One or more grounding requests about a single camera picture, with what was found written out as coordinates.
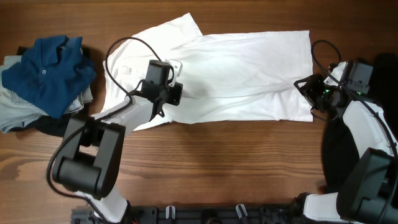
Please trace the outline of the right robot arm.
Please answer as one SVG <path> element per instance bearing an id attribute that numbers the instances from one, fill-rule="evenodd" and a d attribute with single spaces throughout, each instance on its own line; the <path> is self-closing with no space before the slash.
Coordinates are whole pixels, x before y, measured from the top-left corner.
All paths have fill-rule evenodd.
<path id="1" fill-rule="evenodd" d="M 323 194 L 295 204 L 322 223 L 397 222 L 397 60 L 347 61 L 294 83 L 318 111 L 328 113 L 323 136 Z"/>

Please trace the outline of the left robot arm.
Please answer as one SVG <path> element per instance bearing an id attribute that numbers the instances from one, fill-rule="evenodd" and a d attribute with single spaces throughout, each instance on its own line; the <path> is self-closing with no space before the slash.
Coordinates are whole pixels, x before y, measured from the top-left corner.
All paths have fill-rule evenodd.
<path id="1" fill-rule="evenodd" d="M 142 124 L 163 116 L 163 105 L 177 106 L 183 85 L 177 60 L 151 60 L 146 77 L 126 92 L 123 102 L 90 117 L 71 118 L 46 171 L 50 188 L 89 206 L 72 211 L 72 223 L 134 223 L 131 205 L 115 183 L 124 138 Z"/>

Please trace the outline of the white t-shirt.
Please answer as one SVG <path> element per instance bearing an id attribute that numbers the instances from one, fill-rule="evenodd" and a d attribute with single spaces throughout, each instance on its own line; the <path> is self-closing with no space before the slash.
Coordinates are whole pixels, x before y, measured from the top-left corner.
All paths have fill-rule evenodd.
<path id="1" fill-rule="evenodd" d="M 310 105 L 294 87 L 313 72 L 306 30 L 203 35 L 190 14 L 151 27 L 104 61 L 109 73 L 103 108 L 121 103 L 155 58 L 182 62 L 182 99 L 178 106 L 165 105 L 164 117 L 143 129 L 172 121 L 312 121 Z"/>

